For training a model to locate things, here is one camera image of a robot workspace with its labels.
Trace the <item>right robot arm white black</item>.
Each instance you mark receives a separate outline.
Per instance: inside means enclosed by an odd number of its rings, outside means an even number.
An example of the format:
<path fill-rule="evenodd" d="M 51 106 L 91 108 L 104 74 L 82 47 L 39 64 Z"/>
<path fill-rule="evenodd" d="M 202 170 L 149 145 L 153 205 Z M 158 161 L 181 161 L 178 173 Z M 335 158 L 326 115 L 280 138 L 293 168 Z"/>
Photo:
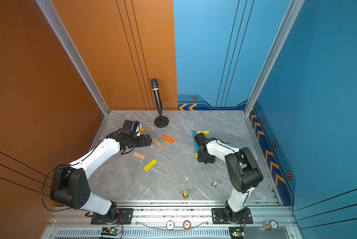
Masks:
<path fill-rule="evenodd" d="M 252 224 L 250 209 L 246 206 L 255 188 L 263 181 L 263 173 L 247 147 L 236 148 L 216 138 L 203 134 L 195 137 L 198 146 L 197 160 L 214 163 L 216 158 L 226 163 L 230 182 L 233 186 L 230 197 L 225 203 L 224 215 L 231 224 Z"/>

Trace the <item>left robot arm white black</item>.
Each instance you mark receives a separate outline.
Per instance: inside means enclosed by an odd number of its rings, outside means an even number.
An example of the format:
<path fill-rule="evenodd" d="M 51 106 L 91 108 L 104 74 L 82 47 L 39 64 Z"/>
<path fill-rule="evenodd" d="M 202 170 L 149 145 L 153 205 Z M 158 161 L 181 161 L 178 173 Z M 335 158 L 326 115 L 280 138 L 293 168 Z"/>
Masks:
<path fill-rule="evenodd" d="M 126 154 L 128 148 L 147 147 L 152 143 L 149 134 L 124 135 L 113 132 L 97 147 L 68 165 L 54 169 L 50 199 L 73 209 L 100 215 L 110 224 L 119 218 L 117 203 L 91 192 L 88 180 L 112 156 Z"/>

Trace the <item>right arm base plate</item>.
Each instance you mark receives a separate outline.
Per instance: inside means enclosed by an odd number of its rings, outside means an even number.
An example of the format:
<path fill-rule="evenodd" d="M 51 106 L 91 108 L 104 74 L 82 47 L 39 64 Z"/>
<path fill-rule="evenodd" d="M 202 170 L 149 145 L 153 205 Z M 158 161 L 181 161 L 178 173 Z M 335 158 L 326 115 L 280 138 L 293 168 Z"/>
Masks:
<path fill-rule="evenodd" d="M 229 208 L 212 208 L 213 224 L 253 224 L 253 216 L 249 208 L 233 212 Z"/>

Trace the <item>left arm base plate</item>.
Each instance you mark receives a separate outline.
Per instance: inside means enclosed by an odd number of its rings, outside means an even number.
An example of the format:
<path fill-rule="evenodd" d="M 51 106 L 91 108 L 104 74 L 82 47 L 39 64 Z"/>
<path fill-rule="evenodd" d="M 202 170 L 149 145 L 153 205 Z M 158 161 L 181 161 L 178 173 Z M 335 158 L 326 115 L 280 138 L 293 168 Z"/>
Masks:
<path fill-rule="evenodd" d="M 134 210 L 132 208 L 117 208 L 110 210 L 107 215 L 94 213 L 91 219 L 92 225 L 130 225 Z"/>

